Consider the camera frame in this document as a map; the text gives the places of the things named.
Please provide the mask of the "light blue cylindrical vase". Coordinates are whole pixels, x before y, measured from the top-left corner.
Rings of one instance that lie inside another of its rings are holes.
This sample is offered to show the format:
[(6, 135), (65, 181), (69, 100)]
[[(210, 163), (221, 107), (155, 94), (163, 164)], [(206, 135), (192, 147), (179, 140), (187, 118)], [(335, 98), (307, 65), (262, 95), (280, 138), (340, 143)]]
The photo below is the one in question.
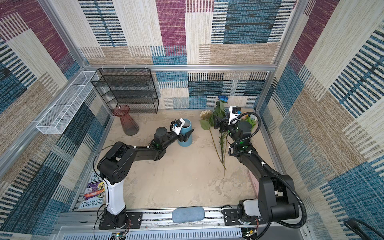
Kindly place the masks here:
[[(186, 133), (193, 130), (191, 121), (188, 119), (183, 119), (183, 120), (184, 120), (185, 124), (183, 125), (181, 132), (180, 132), (180, 134), (182, 136), (184, 136)], [(178, 141), (178, 144), (182, 147), (188, 147), (192, 144), (192, 142), (193, 142), (193, 137), (192, 137), (192, 134), (190, 134), (190, 136), (186, 142), (185, 141)]]

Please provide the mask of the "cream sunflower with stem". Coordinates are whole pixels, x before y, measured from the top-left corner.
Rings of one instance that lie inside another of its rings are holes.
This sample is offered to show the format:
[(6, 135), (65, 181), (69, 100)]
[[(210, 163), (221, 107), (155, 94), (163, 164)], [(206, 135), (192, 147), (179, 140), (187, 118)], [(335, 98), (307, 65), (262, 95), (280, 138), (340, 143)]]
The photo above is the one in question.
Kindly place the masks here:
[(226, 170), (226, 167), (224, 165), (224, 161), (223, 161), (222, 157), (219, 155), (219, 151), (218, 151), (218, 148), (216, 146), (214, 136), (213, 136), (213, 133), (211, 130), (211, 128), (214, 126), (214, 114), (211, 110), (204, 110), (204, 111), (200, 112), (200, 125), (201, 125), (201, 128), (203, 130), (209, 131), (211, 139), (213, 141), (215, 152), (218, 156), (218, 159), (221, 162), (221, 164), (223, 165), (224, 169)]

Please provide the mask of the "dark blue rose stem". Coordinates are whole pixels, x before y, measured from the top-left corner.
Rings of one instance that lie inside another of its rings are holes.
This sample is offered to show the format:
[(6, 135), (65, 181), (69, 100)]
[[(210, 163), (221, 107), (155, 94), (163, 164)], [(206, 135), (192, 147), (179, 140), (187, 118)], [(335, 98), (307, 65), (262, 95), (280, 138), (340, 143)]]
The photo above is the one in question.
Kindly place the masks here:
[(228, 102), (228, 100), (229, 98), (227, 96), (224, 96), (224, 95), (218, 96), (218, 100), (216, 102), (216, 108), (215, 108), (215, 112), (218, 117), (224, 118), (226, 116), (225, 104)]

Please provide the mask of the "pale blue rose bouquet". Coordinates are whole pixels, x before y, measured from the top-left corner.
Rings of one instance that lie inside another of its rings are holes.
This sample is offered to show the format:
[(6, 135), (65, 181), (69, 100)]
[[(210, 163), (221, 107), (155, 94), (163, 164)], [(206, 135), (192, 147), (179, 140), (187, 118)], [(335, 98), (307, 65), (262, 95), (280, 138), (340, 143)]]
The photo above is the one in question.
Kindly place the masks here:
[(212, 127), (215, 125), (215, 123), (214, 123), (214, 121), (215, 121), (214, 116), (219, 117), (220, 119), (227, 121), (229, 119), (228, 103), (220, 101), (220, 100), (216, 101), (213, 113), (212, 113), (212, 115), (211, 115), (211, 117), (209, 119), (209, 122), (210, 122)]

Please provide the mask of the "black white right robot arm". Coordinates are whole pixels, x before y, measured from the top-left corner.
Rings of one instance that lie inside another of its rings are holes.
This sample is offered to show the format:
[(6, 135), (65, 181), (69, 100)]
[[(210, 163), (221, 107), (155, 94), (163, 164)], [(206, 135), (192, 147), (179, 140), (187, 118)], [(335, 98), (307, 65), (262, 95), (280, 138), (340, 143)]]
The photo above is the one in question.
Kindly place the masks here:
[(272, 169), (251, 143), (251, 138), (261, 128), (260, 116), (252, 112), (232, 120), (214, 116), (214, 127), (228, 133), (234, 141), (229, 146), (229, 156), (237, 158), (258, 178), (261, 217), (268, 223), (276, 222), (291, 229), (303, 227), (307, 221), (307, 211), (295, 190), (293, 179)]

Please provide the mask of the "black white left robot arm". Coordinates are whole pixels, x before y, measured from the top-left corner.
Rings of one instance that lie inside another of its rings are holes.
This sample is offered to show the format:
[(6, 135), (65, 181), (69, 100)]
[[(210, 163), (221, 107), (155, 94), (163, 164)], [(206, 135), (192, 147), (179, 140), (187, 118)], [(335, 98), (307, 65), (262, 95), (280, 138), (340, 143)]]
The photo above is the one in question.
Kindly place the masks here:
[(180, 131), (167, 131), (160, 127), (154, 139), (146, 147), (115, 143), (99, 161), (97, 169), (108, 191), (107, 206), (103, 212), (99, 230), (126, 229), (132, 223), (124, 201), (124, 180), (137, 161), (159, 161), (167, 147), (176, 141), (187, 142), (194, 130), (182, 135)]

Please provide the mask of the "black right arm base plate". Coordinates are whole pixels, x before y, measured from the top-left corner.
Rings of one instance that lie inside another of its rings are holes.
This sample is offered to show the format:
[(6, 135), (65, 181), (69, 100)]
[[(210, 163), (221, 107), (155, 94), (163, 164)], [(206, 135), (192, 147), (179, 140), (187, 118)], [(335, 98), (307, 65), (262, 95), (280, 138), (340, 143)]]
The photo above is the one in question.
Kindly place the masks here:
[(224, 216), (226, 226), (235, 225), (264, 225), (267, 222), (259, 216), (246, 215), (244, 211), (224, 206), (220, 212)]

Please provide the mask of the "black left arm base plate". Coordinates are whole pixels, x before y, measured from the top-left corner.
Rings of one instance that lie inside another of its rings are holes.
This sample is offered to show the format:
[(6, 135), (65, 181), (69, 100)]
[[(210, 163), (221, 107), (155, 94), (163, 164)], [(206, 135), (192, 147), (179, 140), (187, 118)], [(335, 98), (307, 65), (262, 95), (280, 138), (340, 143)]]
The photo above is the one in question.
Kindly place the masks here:
[(142, 212), (125, 212), (113, 215), (106, 211), (102, 215), (99, 230), (139, 229), (142, 224)]

